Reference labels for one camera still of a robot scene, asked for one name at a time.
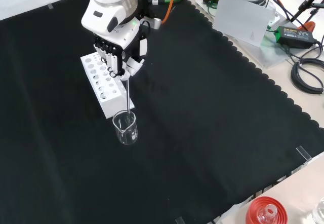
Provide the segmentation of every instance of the white paper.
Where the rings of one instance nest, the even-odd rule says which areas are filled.
[[[273,12],[245,0],[219,0],[213,29],[259,47]]]

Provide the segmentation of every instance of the table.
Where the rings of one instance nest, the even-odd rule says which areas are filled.
[[[285,179],[261,196],[269,196],[280,201],[288,214],[288,223],[314,223],[311,211],[324,197],[324,156]],[[251,202],[241,207],[237,213],[225,217],[222,224],[245,224],[246,212]]]
[[[107,137],[115,135],[111,121],[102,118],[102,111],[94,106],[96,98],[87,93],[91,88],[79,61],[82,54],[93,50],[91,33],[79,22],[88,3],[89,0],[65,0],[56,3],[51,11],[43,7],[13,18],[12,22],[8,20],[1,27],[0,34],[6,46],[0,57],[8,61],[4,63],[1,76],[4,79],[2,91],[8,94],[7,100],[2,101],[3,108],[7,108],[3,118],[8,118],[3,129],[10,133],[13,127],[9,126],[20,126],[13,113],[19,115],[16,118],[21,119],[22,125],[30,126],[26,136],[21,132],[25,128],[17,127],[8,136],[7,144],[2,144],[2,154],[7,155],[10,149],[18,159],[9,155],[9,160],[15,163],[20,159],[21,162],[3,164],[15,167],[12,170],[6,168],[9,177],[4,175],[4,178],[8,179],[18,171],[32,171],[34,175],[28,174],[26,179],[31,186],[20,181],[21,192],[30,193],[33,197],[30,199],[39,203],[36,206],[29,201],[30,209],[17,205],[17,209],[11,209],[10,213],[21,211],[22,218],[26,219],[27,215],[29,222],[37,223],[32,219],[37,218],[35,213],[39,213],[42,201],[46,200],[53,206],[45,208],[48,213],[40,218],[57,216],[53,222],[64,223],[59,219],[68,213],[77,223],[103,222],[107,217],[116,222],[125,214],[122,207],[127,200],[131,207],[127,208],[128,215],[141,223],[161,223],[161,216],[174,220],[181,215],[186,223],[204,224],[232,204],[241,202],[246,195],[255,193],[262,187],[260,185],[269,185],[302,164],[295,148],[305,142],[304,138],[310,150],[323,151],[322,135],[317,125],[311,124],[283,93],[278,93],[266,76],[246,60],[242,61],[239,53],[233,53],[235,48],[226,38],[211,31],[206,20],[193,15],[194,8],[185,3],[181,4],[182,9],[177,11],[176,8],[177,12],[172,13],[173,22],[168,22],[160,32],[151,33],[150,54],[154,54],[154,58],[147,60],[152,62],[143,68],[142,76],[133,80],[135,110],[142,115],[138,117],[138,128],[140,132],[145,129],[146,133],[133,148],[115,143],[115,137]],[[163,10],[159,11],[159,17],[164,14]],[[40,43],[38,50],[34,50],[33,44],[41,40],[45,31],[51,39]],[[66,34],[73,41],[69,47],[62,42]],[[201,54],[188,53],[187,46],[178,46],[186,42],[197,43]],[[220,51],[225,51],[218,52],[218,61],[214,56],[217,51],[210,53],[215,44]],[[48,52],[51,48],[55,48],[55,53]],[[195,67],[193,58],[203,61],[208,69]],[[197,83],[193,80],[196,74],[205,76]],[[222,83],[222,87],[214,86],[214,79]],[[16,106],[11,103],[13,100],[22,105]],[[238,134],[232,131],[236,128],[239,128]],[[281,137],[280,132],[285,128],[289,133]],[[16,144],[12,144],[12,135],[20,136]],[[27,136],[30,136],[30,142],[26,142]],[[272,145],[271,149],[260,144],[266,141]],[[31,153],[39,149],[39,156],[32,163],[44,168],[36,172],[34,165],[26,164],[32,155],[24,151],[25,148]],[[247,157],[251,157],[250,161],[243,164]],[[271,169],[272,174],[256,175],[255,172],[261,172],[260,168],[267,168],[270,163],[273,167],[270,159],[276,165]],[[43,179],[40,181],[30,176]],[[12,187],[11,191],[8,188],[2,188],[2,191],[12,200],[11,193],[17,191],[14,185],[8,186]],[[37,195],[38,199],[34,198],[33,193],[39,193],[40,186],[44,187],[43,192]],[[53,194],[52,188],[57,191],[55,197],[58,196],[58,200],[44,195]],[[17,197],[15,203],[21,203],[21,200]]]
[[[207,17],[211,22],[214,21],[214,19],[207,12],[205,12],[199,5],[195,3],[195,0],[189,1],[193,5],[195,5],[196,8],[201,13],[203,13],[205,17]],[[253,62],[257,68],[262,69],[263,73],[267,74],[269,76],[269,79],[274,80],[276,85],[279,85],[281,89],[288,94],[288,97],[294,100],[295,104],[299,105],[304,112],[310,115],[311,119],[317,121],[320,127],[324,127],[324,100],[322,95],[309,95],[295,88],[290,79],[292,62],[288,57],[286,62],[280,63],[277,66],[271,68],[263,68],[261,66],[261,63],[250,54],[248,54],[240,46],[239,42],[236,39],[233,39],[230,36],[227,37],[234,43],[234,46],[236,46],[237,49],[243,53],[243,56],[248,57],[248,59]],[[308,70],[318,76],[322,81],[324,81],[324,73],[322,72],[322,69],[311,67]],[[319,86],[318,82],[308,74],[301,72],[301,76],[310,85],[315,87]]]

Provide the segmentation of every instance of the robotic hand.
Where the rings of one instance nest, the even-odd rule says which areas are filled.
[[[142,67],[147,39],[140,20],[151,15],[148,0],[90,0],[82,25],[95,34],[94,47],[113,78],[127,80]]]

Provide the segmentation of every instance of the glass beaker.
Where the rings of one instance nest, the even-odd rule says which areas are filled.
[[[324,224],[324,198],[322,198],[317,207],[313,209],[312,217],[316,224]]]
[[[113,116],[112,122],[116,129],[116,134],[122,144],[134,144],[138,139],[138,130],[135,114],[127,110],[119,111]]]

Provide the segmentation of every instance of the power adapter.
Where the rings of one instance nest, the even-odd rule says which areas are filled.
[[[310,31],[291,27],[279,26],[274,35],[278,44],[288,45],[290,48],[307,49],[316,43]]]

